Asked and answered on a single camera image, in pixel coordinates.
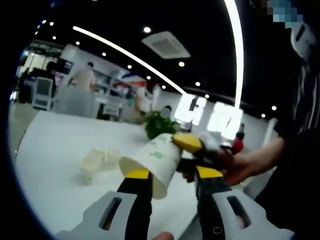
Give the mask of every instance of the potted plant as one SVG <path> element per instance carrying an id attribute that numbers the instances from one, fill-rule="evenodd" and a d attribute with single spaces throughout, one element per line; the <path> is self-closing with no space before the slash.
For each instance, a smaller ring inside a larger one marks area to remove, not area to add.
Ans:
<path id="1" fill-rule="evenodd" d="M 171 121 L 168 117 L 162 117 L 160 111 L 151 111 L 144 119 L 145 132 L 147 137 L 152 140 L 160 134 L 168 133 L 175 134 L 177 132 L 176 121 Z"/>

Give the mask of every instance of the paper cup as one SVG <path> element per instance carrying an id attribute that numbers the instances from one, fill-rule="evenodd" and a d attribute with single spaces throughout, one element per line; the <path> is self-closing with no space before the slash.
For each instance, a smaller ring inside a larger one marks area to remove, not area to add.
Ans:
<path id="1" fill-rule="evenodd" d="M 172 134 L 163 133 L 138 149 L 132 157 L 121 157 L 119 166 L 124 176 L 135 169 L 148 169 L 153 175 L 152 197 L 162 199 L 167 195 L 181 154 L 182 150 L 172 143 Z"/>
<path id="2" fill-rule="evenodd" d="M 80 171 L 87 183 L 92 182 L 94 174 L 104 161 L 105 153 L 95 148 L 91 149 L 87 156 L 80 162 Z"/>
<path id="3" fill-rule="evenodd" d="M 117 169 L 119 167 L 120 158 L 121 155 L 119 150 L 110 149 L 105 153 L 104 160 L 102 161 L 102 164 L 98 169 L 98 172 L 105 172 Z"/>

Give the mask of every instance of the air conditioner vent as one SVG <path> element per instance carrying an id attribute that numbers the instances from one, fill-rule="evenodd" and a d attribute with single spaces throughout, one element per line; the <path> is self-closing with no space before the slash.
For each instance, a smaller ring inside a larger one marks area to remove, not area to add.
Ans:
<path id="1" fill-rule="evenodd" d="M 190 58 L 189 52 L 169 31 L 150 35 L 142 42 L 163 59 Z"/>

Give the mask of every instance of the led strip light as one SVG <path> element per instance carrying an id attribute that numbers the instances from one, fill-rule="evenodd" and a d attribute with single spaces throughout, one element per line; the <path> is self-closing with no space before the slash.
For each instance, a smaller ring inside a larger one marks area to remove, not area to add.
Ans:
<path id="1" fill-rule="evenodd" d="M 241 22 L 235 0 L 224 0 L 229 13 L 236 57 L 236 89 L 234 107 L 239 109 L 241 102 L 242 86 L 244 83 L 244 40 L 242 37 Z"/>
<path id="2" fill-rule="evenodd" d="M 133 55 L 132 53 L 128 52 L 127 50 L 123 49 L 122 47 L 114 44 L 111 41 L 108 41 L 106 39 L 104 39 L 101 36 L 98 36 L 90 31 L 84 30 L 80 27 L 74 26 L 73 30 L 80 32 L 82 34 L 85 34 L 89 37 L 92 37 L 104 44 L 107 44 L 108 46 L 118 50 L 119 52 L 123 53 L 124 55 L 127 55 L 129 58 L 135 60 L 137 63 L 141 64 L 142 66 L 144 66 L 146 69 L 150 70 L 151 72 L 153 72 L 155 75 L 157 75 L 159 78 L 163 79 L 164 81 L 166 81 L 169 85 L 171 85 L 173 88 L 175 88 L 179 93 L 181 94 L 187 94 L 186 91 L 184 91 L 181 87 L 179 87 L 177 84 L 175 84 L 173 81 L 171 81 L 169 78 L 167 78 L 165 75 L 163 75 L 161 72 L 159 72 L 158 70 L 156 70 L 155 68 L 153 68 L 152 66 L 150 66 L 148 63 L 146 63 L 145 61 L 141 60 L 140 58 L 138 58 L 137 56 Z"/>

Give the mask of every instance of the white chair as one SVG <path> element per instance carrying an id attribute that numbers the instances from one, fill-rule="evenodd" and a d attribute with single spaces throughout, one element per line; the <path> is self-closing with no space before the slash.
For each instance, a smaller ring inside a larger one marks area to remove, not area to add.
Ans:
<path id="1" fill-rule="evenodd" d="M 124 98 L 118 96 L 107 96 L 106 104 L 103 106 L 102 114 L 119 118 L 120 110 L 125 102 Z"/>
<path id="2" fill-rule="evenodd" d="M 53 80 L 38 76 L 35 82 L 35 91 L 32 99 L 32 107 L 39 109 L 45 109 L 49 111 L 51 109 L 51 92 L 53 87 Z"/>
<path id="3" fill-rule="evenodd" d="M 61 86 L 54 98 L 54 112 L 95 119 L 98 103 L 93 92 L 75 86 Z"/>

